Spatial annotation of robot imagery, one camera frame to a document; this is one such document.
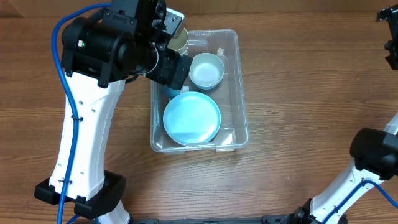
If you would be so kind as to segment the blue cup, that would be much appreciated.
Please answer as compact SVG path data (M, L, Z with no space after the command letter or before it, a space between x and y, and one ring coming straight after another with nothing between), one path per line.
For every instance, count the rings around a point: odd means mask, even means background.
M178 96L179 94L181 94L181 90L174 90L168 86L163 86L162 92L169 99L174 98L174 97Z

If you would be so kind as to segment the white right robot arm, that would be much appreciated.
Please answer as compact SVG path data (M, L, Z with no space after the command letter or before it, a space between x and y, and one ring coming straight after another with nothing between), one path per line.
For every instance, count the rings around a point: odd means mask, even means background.
M345 212L368 190L377 188L394 207L381 184L397 175L397 116L380 131L361 129L350 146L351 160L340 175L314 198L284 217L282 223L347 223Z

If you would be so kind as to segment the light blue bowl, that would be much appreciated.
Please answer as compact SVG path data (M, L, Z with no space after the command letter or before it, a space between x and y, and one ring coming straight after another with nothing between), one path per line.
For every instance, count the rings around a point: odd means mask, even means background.
M201 90L210 90L210 89L214 89L214 88L216 88L216 87L219 85L219 83L212 83L211 85L202 85L202 84L195 83L195 82L193 82L193 84L194 84L197 88L199 88L199 89L201 89Z

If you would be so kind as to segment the light blue plate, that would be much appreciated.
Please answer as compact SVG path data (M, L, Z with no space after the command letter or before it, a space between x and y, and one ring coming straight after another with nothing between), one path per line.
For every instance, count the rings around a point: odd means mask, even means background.
M169 101L164 110L163 125L178 144L207 143L221 127L221 111L209 96L189 91Z

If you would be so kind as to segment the grey bowl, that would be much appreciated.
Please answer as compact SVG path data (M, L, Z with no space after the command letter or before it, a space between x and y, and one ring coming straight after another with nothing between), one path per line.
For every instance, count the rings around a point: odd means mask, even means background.
M224 63L217 55L201 53L193 57L189 77L192 82L211 85L222 81L224 71Z

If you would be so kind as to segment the cream cup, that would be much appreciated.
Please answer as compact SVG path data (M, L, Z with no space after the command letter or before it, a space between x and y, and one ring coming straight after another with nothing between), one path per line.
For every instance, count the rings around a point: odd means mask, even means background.
M186 29L184 29L180 35L174 39L172 38L168 44L168 48L178 52L180 55L188 55L189 48L189 34Z

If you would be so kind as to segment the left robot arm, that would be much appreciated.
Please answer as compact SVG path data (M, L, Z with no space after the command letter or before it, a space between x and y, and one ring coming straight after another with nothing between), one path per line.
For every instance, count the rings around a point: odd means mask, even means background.
M62 83L65 116L52 175L35 186L36 199L95 223L132 223L121 198L126 179L104 168L116 105L127 83L142 76L179 90L192 59L168 47L185 15L164 1L113 0L61 19L53 29L53 60Z

